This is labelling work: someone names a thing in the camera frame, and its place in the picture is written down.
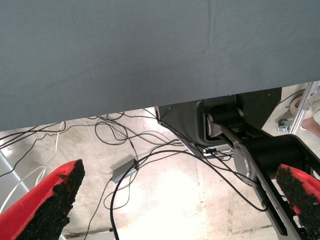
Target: concrete floor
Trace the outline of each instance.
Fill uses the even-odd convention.
[[[303,85],[285,87],[282,98],[302,89]],[[290,99],[279,105],[263,129],[273,135],[283,134],[276,130],[277,119],[288,110]],[[129,115],[145,115],[144,110],[126,112]],[[67,121],[67,127],[75,124],[89,125],[97,120],[87,118]],[[167,129],[159,126],[154,119],[123,117],[119,123],[137,133],[156,131],[162,139],[175,139]],[[1,136],[17,130],[1,132]],[[110,129],[98,127],[104,140],[114,142]],[[6,149],[3,153],[14,164],[32,145],[35,139],[43,136],[37,133]],[[299,137],[318,155],[320,140],[306,131],[300,131]],[[161,143],[148,136],[149,140]],[[55,137],[47,136],[36,143],[32,151],[18,165],[16,172],[25,176],[34,168],[45,165],[54,155]],[[140,138],[133,138],[136,151],[145,156],[154,147]],[[168,146],[163,149],[184,147]],[[112,171],[135,156],[129,142],[120,146],[110,146],[97,139],[94,126],[76,126],[61,134],[58,151],[47,168],[47,173],[59,165],[82,158],[86,175],[76,196],[69,217],[70,223],[64,228],[64,234],[83,233],[95,211],[103,188],[112,176]],[[228,162],[233,169],[233,159]],[[238,190],[250,201],[260,207],[254,191],[240,182],[234,175],[223,173]],[[30,176],[26,185],[31,188],[38,174]],[[115,188],[113,182],[107,188],[106,196]],[[128,189],[117,194],[116,206],[128,199]],[[127,206],[115,210],[115,222],[122,240],[276,240],[276,233],[263,212],[258,212],[245,203],[218,175],[203,163],[186,155],[175,155],[147,165],[141,169],[131,185],[130,201]],[[111,228],[109,211],[101,205],[91,223],[90,232],[106,231]]]

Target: white floor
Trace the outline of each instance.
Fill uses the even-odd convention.
[[[303,85],[283,89],[282,98],[303,88]],[[288,110],[290,99],[279,105],[264,126],[264,130],[273,134],[282,134],[276,130],[277,119]],[[144,110],[127,112],[129,115],[145,115]],[[87,118],[67,121],[67,127],[75,124],[89,125],[97,120]],[[137,133],[148,130],[156,131],[160,138],[174,139],[167,129],[159,126],[154,119],[123,117],[119,123]],[[4,136],[13,131],[2,132]],[[98,127],[99,135],[104,140],[114,142],[113,135],[106,125]],[[35,139],[43,136],[37,133],[6,149],[3,153],[14,164],[32,145]],[[319,156],[319,139],[308,132],[298,134]],[[158,139],[147,136],[149,140],[161,143]],[[39,140],[30,153],[17,167],[17,173],[25,176],[34,168],[45,165],[54,155],[56,137],[46,136]],[[136,137],[132,139],[139,155],[145,156],[154,147]],[[184,147],[164,147],[179,149]],[[110,146],[97,139],[94,126],[75,126],[59,136],[58,152],[48,166],[47,173],[59,165],[75,159],[82,159],[86,175],[76,196],[71,210],[71,218],[64,234],[83,233],[95,211],[103,188],[112,176],[112,171],[135,156],[129,142],[120,146]],[[233,159],[228,163],[234,169]],[[240,182],[234,175],[223,174],[240,190],[244,196],[261,207],[253,190]],[[34,185],[38,174],[31,176],[26,184]],[[105,196],[111,193],[115,184],[107,188]],[[120,206],[128,199],[128,189],[117,194],[115,204]],[[220,177],[210,168],[186,155],[175,155],[147,165],[141,169],[131,185],[129,203],[114,211],[115,222],[121,240],[276,240],[276,234],[269,219],[263,212],[258,212],[245,203]],[[91,223],[90,232],[106,231],[111,228],[109,211],[101,205]]]

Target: small gray box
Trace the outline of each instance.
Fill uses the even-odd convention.
[[[122,176],[128,171],[129,168],[131,168],[131,170],[128,172],[128,174],[125,176],[126,178],[131,176],[132,174],[136,173],[139,169],[139,164],[138,161],[135,159],[132,159],[128,162],[126,162],[125,164],[123,164],[122,166],[118,167],[117,169],[115,169],[113,171],[112,174],[112,181],[117,184],[120,179],[122,178]]]

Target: metal rod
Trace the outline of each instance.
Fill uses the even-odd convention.
[[[309,82],[305,88],[305,91],[303,93],[303,96],[301,98],[300,104],[297,108],[297,111],[294,115],[293,123],[291,125],[291,128],[289,130],[289,134],[296,135],[299,128],[301,127],[301,124],[305,118],[305,115],[309,108],[311,107],[310,104],[307,104],[308,99],[310,96],[317,90],[318,85],[320,81],[313,81]]]

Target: gray fabric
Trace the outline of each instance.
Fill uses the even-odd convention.
[[[319,1],[0,2],[0,130],[319,76]]]

